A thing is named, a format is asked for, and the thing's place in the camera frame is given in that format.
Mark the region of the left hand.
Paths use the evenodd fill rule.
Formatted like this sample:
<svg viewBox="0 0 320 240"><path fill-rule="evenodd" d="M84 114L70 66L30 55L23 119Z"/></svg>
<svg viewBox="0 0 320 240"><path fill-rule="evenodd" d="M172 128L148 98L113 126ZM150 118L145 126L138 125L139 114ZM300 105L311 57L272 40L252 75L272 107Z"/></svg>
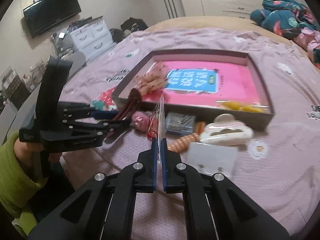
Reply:
<svg viewBox="0 0 320 240"><path fill-rule="evenodd" d="M33 153L40 153L44 150L39 143L21 142L17 139L14 143L16 159L24 172L29 172L33 168Z"/></svg>

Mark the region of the green sleeve left forearm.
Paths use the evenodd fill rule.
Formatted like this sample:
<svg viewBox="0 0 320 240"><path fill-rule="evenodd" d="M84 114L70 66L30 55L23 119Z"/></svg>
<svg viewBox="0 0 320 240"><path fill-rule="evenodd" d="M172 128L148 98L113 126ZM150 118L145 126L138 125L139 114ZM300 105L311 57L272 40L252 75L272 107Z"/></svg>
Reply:
<svg viewBox="0 0 320 240"><path fill-rule="evenodd" d="M16 157L18 132L12 133L1 146L1 209L18 233L27 238L37 225L27 202L44 187L46 178L30 178Z"/></svg>

